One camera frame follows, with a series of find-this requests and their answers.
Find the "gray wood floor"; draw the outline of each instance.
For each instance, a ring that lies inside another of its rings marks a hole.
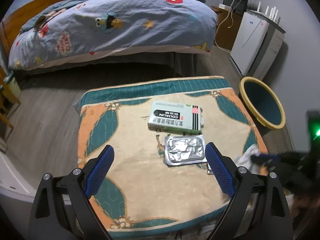
[[[198,76],[221,75],[239,92],[240,79],[229,54],[214,47],[211,57],[199,57]],[[37,188],[44,173],[68,174],[77,167],[79,116],[73,107],[88,89],[173,77],[168,66],[148,64],[88,65],[32,76],[24,82],[21,106],[13,108],[7,133],[7,156],[26,180]],[[263,137],[270,152],[292,150],[286,128]]]

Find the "metal screw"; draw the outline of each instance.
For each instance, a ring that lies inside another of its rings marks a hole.
[[[72,173],[73,173],[74,175],[79,175],[79,174],[81,173],[81,169],[76,168],[76,169],[73,170]]]
[[[238,171],[240,173],[246,173],[247,172],[247,169],[245,167],[239,167]]]
[[[275,179],[275,178],[277,177],[277,174],[275,174],[274,172],[270,172],[269,175],[270,175],[270,177],[273,178],[273,179]]]
[[[43,175],[43,179],[47,180],[47,179],[50,178],[50,176],[51,176],[50,173],[46,173],[46,174]]]

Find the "white refrigerator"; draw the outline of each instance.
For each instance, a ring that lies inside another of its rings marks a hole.
[[[283,43],[285,31],[258,13],[245,12],[230,56],[240,77],[262,80]]]

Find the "black label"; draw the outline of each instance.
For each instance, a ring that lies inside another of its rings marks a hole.
[[[180,119],[180,113],[178,112],[155,110],[153,114],[155,116],[164,117],[164,118],[171,118],[171,119],[177,119],[177,120]]]

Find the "brown desk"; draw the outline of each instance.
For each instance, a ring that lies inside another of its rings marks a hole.
[[[218,24],[216,27],[218,29],[219,24],[227,17],[228,11],[215,6],[211,6],[211,9],[218,15]],[[233,47],[242,21],[242,16],[236,13],[232,13],[232,18],[233,26],[231,28],[228,29],[228,27],[232,25],[230,12],[228,19],[223,22],[216,33],[216,43],[219,47],[228,50],[231,50]]]

